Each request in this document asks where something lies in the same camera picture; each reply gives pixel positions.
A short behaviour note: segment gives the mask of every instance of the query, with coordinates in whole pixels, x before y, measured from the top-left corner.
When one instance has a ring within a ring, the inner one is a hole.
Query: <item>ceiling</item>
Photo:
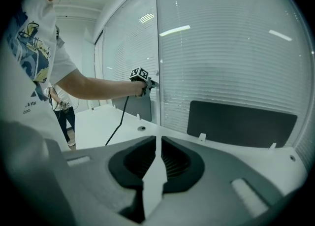
[[[58,19],[96,21],[104,5],[110,0],[54,0]]]

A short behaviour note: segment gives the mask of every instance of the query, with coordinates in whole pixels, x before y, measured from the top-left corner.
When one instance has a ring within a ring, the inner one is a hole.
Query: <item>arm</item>
[[[108,100],[126,96],[140,96],[144,82],[114,82],[87,78],[74,70],[57,83],[70,95],[85,100]]]
[[[53,98],[53,100],[55,100],[58,104],[60,104],[61,100],[59,99],[59,97],[57,96],[53,88],[49,88],[49,93],[51,97]]]

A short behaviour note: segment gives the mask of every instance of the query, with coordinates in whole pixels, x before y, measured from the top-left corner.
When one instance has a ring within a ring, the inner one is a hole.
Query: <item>jeans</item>
[[[67,114],[65,114],[62,110],[58,110],[58,111],[54,110],[54,113],[56,114],[58,118],[58,122],[61,127],[61,130],[63,131],[64,138],[68,142],[70,138],[67,133],[67,120],[71,124],[74,131],[75,115],[74,115],[73,107],[69,108],[69,112]]]

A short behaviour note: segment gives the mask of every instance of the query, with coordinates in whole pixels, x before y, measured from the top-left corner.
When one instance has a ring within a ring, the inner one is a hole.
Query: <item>person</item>
[[[4,32],[0,51],[10,71],[6,73],[10,81],[1,82],[1,86],[18,97],[1,105],[1,118],[35,129],[67,151],[70,149],[44,93],[49,82],[87,100],[140,96],[146,84],[87,78],[65,53],[56,56],[56,14],[52,1],[23,0]]]
[[[73,131],[75,131],[75,114],[69,94],[58,85],[54,87],[48,86],[49,93],[52,98],[52,108],[58,119],[61,130],[68,146],[74,146],[75,140],[70,139],[67,132],[67,120],[69,121]]]

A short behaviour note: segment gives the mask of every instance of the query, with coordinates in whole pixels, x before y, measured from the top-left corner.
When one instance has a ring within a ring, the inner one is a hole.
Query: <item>graphic print on shirt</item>
[[[36,84],[32,97],[38,95],[40,100],[47,100],[39,83],[47,80],[50,56],[49,47],[36,37],[39,27],[36,22],[28,22],[28,16],[20,6],[9,23],[6,40],[23,70]]]

